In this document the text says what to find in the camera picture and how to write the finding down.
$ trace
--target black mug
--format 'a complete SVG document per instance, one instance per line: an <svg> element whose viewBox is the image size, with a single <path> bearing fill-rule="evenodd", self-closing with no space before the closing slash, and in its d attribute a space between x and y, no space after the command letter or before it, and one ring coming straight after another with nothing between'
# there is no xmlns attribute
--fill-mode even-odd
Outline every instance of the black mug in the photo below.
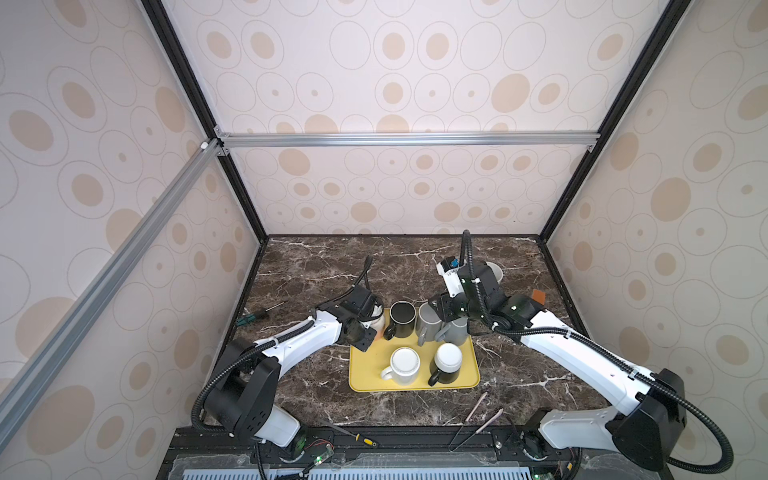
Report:
<svg viewBox="0 0 768 480"><path fill-rule="evenodd" d="M416 308L404 301L394 302L389 308L389 325L384 330L384 339L394 337L404 339L413 333L416 320Z"/></svg>
<svg viewBox="0 0 768 480"><path fill-rule="evenodd" d="M453 343L444 343L435 352L435 358L429 364L429 386L437 382L453 383L462 368L462 351Z"/></svg>

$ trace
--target patterned wallpaper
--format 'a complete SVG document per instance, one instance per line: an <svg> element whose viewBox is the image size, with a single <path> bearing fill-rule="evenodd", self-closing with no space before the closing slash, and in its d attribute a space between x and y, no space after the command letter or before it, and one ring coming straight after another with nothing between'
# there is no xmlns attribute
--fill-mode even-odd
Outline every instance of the patterned wallpaper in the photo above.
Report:
<svg viewBox="0 0 768 480"><path fill-rule="evenodd" d="M225 131L587 130L666 0L165 0Z"/></svg>
<svg viewBox="0 0 768 480"><path fill-rule="evenodd" d="M267 233L538 233L584 145L233 149Z"/></svg>
<svg viewBox="0 0 768 480"><path fill-rule="evenodd" d="M130 0L4 2L0 392L201 142Z"/></svg>
<svg viewBox="0 0 768 480"><path fill-rule="evenodd" d="M768 471L766 71L768 2L699 2L551 242L591 335L680 375L739 480ZM720 453L691 419L674 454Z"/></svg>
<svg viewBox="0 0 768 480"><path fill-rule="evenodd" d="M257 241L214 161L0 455L0 480L154 480Z"/></svg>

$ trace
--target gray mug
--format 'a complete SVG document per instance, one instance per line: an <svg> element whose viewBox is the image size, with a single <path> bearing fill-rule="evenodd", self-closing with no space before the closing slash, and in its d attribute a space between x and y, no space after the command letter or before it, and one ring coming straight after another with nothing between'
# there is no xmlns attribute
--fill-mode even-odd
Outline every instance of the gray mug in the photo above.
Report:
<svg viewBox="0 0 768 480"><path fill-rule="evenodd" d="M458 346L464 345L467 338L469 338L469 331L467 330L467 317L465 316L450 323L446 323L435 334L435 341L439 342L445 340L448 343L453 343Z"/></svg>
<svg viewBox="0 0 768 480"><path fill-rule="evenodd" d="M434 342L435 335L440 331L442 320L428 302L419 307L419 318L416 319L416 335L419 336L419 346L426 342Z"/></svg>

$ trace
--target marble countertop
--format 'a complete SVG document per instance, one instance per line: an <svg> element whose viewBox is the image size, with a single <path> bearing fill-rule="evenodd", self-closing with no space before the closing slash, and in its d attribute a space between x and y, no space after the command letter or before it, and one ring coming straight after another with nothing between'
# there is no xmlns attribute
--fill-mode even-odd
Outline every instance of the marble countertop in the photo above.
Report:
<svg viewBox="0 0 768 480"><path fill-rule="evenodd" d="M269 307L270 317L240 327L248 340L274 335L304 320L313 305L344 292L373 255L371 289L389 307L408 300L417 308L445 290L435 261L458 256L459 237L275 237L266 248L247 308ZM541 253L533 240L476 237L475 259L504 270L508 295L547 294L545 306L571 323ZM472 330L481 330L474 325ZM605 399L553 360L496 334L472 339L480 370L474 389L410 392L354 392L348 383L349 346L319 350L294 366L278 383L275 402L307 425L321 420L360 425L451 425L464 418L483 392L488 398L470 421L483 423L503 407L499 424L521 425L538 408L576 410L607 406Z"/></svg>

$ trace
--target yellow tray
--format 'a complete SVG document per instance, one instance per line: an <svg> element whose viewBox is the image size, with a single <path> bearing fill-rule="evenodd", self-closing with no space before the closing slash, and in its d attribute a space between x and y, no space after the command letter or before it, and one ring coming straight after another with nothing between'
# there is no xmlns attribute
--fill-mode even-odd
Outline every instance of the yellow tray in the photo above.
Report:
<svg viewBox="0 0 768 480"><path fill-rule="evenodd" d="M384 309L384 318L389 325L389 309ZM447 390L447 389L471 389L480 383L480 371L478 361L475 358L475 349L472 346L472 338L467 339L462 350L462 369L458 378L453 383L437 383L429 386L429 364L435 358L435 352L445 342L426 342L424 346L418 345L419 338L416 333L405 339L397 337L391 340L379 338L373 341L367 352L361 352L355 347L349 351L349 386L355 392L388 392L402 390ZM409 346L414 349L421 359L419 376L414 383L402 386L394 380L382 380L381 371L389 366L389 357L392 352L401 346Z"/></svg>

